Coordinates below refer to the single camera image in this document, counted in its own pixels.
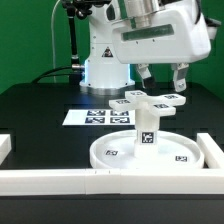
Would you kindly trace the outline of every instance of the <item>green background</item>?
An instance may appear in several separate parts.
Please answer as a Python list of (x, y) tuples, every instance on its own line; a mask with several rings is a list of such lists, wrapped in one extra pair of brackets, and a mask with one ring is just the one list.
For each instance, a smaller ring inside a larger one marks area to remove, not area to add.
[[(0, 1), (0, 93), (13, 84), (31, 82), (41, 73), (53, 68), (51, 14), (55, 3), (56, 0)], [(202, 0), (202, 6), (206, 16), (224, 21), (223, 0)], [(88, 20), (76, 22), (79, 56), (83, 62), (89, 54)], [(216, 40), (212, 42), (210, 56), (191, 64), (187, 77), (188, 81), (202, 84), (222, 99), (223, 26), (220, 27)], [(61, 6), (56, 12), (55, 34), (56, 65), (69, 65), (69, 29), (66, 13)], [(153, 73), (157, 81), (169, 81), (173, 76), (170, 65), (153, 65)], [(134, 73), (132, 77), (139, 80)]]

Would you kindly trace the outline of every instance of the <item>black table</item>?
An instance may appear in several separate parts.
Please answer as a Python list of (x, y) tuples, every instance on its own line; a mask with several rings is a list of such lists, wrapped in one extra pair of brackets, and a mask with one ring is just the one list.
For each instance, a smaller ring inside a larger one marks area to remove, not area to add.
[[(149, 95), (173, 93), (159, 83)], [(224, 149), (224, 102), (188, 83), (184, 106), (161, 118), (161, 130), (196, 140), (209, 133)], [(89, 146), (102, 135), (133, 126), (62, 126), (69, 109), (109, 109), (104, 97), (68, 84), (19, 84), (0, 95), (0, 133), (12, 151), (0, 169), (90, 168)], [(222, 195), (69, 195), (0, 198), (1, 223), (222, 223)]]

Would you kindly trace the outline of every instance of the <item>white plastic rim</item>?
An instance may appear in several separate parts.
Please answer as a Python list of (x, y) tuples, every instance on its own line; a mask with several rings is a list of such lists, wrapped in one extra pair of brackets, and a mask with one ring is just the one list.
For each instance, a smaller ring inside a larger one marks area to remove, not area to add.
[(90, 163), (95, 169), (203, 168), (204, 154), (193, 140), (158, 131), (158, 151), (153, 158), (136, 158), (136, 130), (102, 136), (90, 147)]

